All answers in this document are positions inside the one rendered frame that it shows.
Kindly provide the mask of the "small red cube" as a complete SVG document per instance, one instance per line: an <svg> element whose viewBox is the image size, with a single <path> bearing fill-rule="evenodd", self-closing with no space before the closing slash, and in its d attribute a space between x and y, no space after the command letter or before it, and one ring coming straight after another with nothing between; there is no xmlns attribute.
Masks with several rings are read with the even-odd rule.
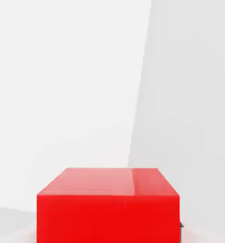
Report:
<svg viewBox="0 0 225 243"><path fill-rule="evenodd" d="M180 196L156 168L67 168L36 218L36 243L181 243Z"/></svg>

